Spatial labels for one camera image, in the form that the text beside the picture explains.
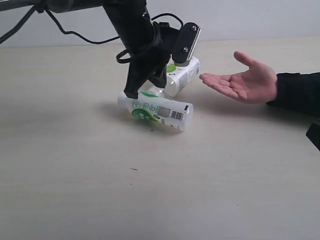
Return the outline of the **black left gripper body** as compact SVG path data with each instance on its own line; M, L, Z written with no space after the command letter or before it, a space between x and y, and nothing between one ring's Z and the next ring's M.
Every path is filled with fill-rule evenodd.
M164 75L181 32L168 22L131 21L124 25L129 75Z

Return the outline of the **person's open hand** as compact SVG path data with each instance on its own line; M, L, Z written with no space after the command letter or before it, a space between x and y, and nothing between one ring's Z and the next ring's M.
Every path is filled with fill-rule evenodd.
M235 51L234 58L248 67L248 70L216 75L203 73L202 82L215 91L244 104L264 104L277 97L277 74L268 65Z

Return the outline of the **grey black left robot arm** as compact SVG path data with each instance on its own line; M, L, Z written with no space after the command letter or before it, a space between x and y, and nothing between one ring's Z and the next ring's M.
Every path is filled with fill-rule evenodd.
M129 64L124 93L137 99L140 87L150 81L158 88L167 85L166 67L180 30L168 23L153 21L145 0L2 0L0 10L7 11L29 6L29 11L6 34L3 43L13 36L34 12L46 12L65 35L81 35L65 31L54 13L67 13L96 7L103 7L115 31L125 46L116 56L120 64Z

